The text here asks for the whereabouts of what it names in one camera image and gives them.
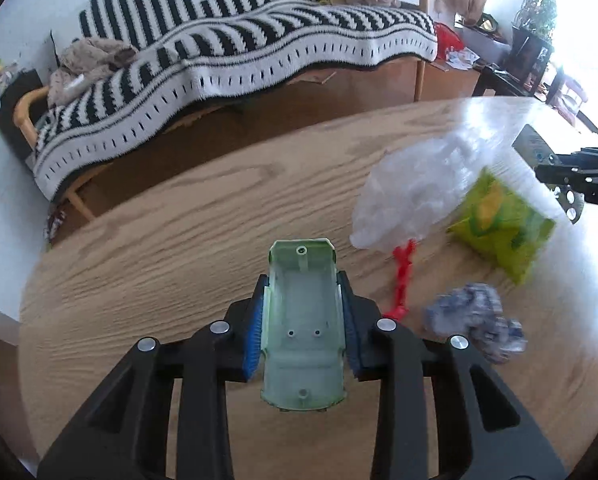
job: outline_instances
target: striped blanket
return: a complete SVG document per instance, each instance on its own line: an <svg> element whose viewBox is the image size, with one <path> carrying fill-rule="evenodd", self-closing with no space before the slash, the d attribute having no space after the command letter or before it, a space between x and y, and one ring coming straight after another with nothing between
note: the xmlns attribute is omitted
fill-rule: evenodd
<svg viewBox="0 0 598 480"><path fill-rule="evenodd" d="M80 170L130 152L190 105L234 100L314 66L436 56L425 13L317 0L90 0L52 30L57 50L89 36L141 53L42 118L34 177L50 200Z"/></svg>

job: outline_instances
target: potted plant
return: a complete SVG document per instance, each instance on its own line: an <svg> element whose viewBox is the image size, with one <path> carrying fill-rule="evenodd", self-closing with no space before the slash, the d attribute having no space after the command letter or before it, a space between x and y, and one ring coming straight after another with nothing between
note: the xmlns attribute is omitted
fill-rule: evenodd
<svg viewBox="0 0 598 480"><path fill-rule="evenodd" d="M552 42L557 23L557 0L524 0L512 24L517 29Z"/></svg>
<svg viewBox="0 0 598 480"><path fill-rule="evenodd" d="M553 52L557 0L524 0L512 22L512 50L505 68L531 92L536 90Z"/></svg>

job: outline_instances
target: silver screw head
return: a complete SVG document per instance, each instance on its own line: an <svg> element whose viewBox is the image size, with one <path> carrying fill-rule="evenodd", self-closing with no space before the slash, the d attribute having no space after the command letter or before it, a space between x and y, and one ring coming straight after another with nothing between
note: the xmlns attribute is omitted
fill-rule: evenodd
<svg viewBox="0 0 598 480"><path fill-rule="evenodd" d="M157 342L151 337L144 337L140 339L137 343L137 348L142 352L149 352L154 350L154 347L157 345Z"/></svg>
<svg viewBox="0 0 598 480"><path fill-rule="evenodd" d="M389 317L382 317L380 320L377 321L377 328L379 330L383 330L384 332L391 332L396 327L397 323Z"/></svg>
<svg viewBox="0 0 598 480"><path fill-rule="evenodd" d="M210 325L210 332L213 334L225 334L230 330L230 325L227 321L215 321Z"/></svg>
<svg viewBox="0 0 598 480"><path fill-rule="evenodd" d="M462 335L453 335L450 338L450 344L459 350L463 350L468 347L468 340Z"/></svg>

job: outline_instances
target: wooden frame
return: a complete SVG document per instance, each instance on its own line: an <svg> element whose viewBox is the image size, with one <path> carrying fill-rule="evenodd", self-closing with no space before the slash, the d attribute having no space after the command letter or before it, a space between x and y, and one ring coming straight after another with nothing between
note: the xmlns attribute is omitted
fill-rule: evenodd
<svg viewBox="0 0 598 480"><path fill-rule="evenodd" d="M418 4L419 10L422 10L423 12L427 13L429 1L430 0L419 0L419 4ZM416 62L416 79L415 79L415 93L414 93L414 101L415 102L418 102L421 99L421 94L423 91L425 68L426 68L425 61L420 59ZM323 84L335 74L335 71L326 71L325 76L323 75L323 73L324 73L323 70L309 71L309 72L303 73L303 74L298 75L297 77L291 79L290 81L288 81L287 84L293 84L293 83L298 83L298 82L302 82L302 81ZM37 132L36 128L34 127L34 124L32 124L32 121L30 119L30 106L32 103L34 103L36 101L39 101L41 99L47 99L48 92L49 92L49 88L47 86L45 86L43 88L38 88L36 90L33 90L33 91L25 94L19 100L19 102L16 104L14 114L12 117L13 122L15 123L15 126L21 130L21 133L23 134L26 141L32 147L33 150L35 149L36 141L38 139L38 132ZM191 123L195 122L196 120L200 119L201 117L203 117L204 115L217 110L218 108L221 108L221 107L220 106L208 107L208 108L204 108L203 110L193 112L193 113L181 118L180 120L178 120L177 122L172 124L172 126L169 126L166 130L163 131L163 133L167 133L167 132L172 131L173 129L178 128L183 125L191 124ZM72 184L70 184L68 189L63 194L63 198L68 200L68 202L70 202L72 204L74 209L79 211L79 213L81 213L88 221L95 219L96 215L86 205L86 203L83 202L82 198L78 195L77 192L83 185L88 183L99 173L103 172L110 164L111 164L111 162L108 162L106 164L101 164L101 165L97 166L96 168L86 170L79 178L77 178Z"/></svg>

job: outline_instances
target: clear plastic bag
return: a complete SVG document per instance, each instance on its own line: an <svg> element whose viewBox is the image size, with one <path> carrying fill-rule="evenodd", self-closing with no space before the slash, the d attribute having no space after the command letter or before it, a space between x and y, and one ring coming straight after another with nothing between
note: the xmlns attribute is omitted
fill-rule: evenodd
<svg viewBox="0 0 598 480"><path fill-rule="evenodd" d="M350 242L392 252L422 240L463 201L483 167L546 218L562 209L500 131L466 128L389 153L372 168L352 212Z"/></svg>

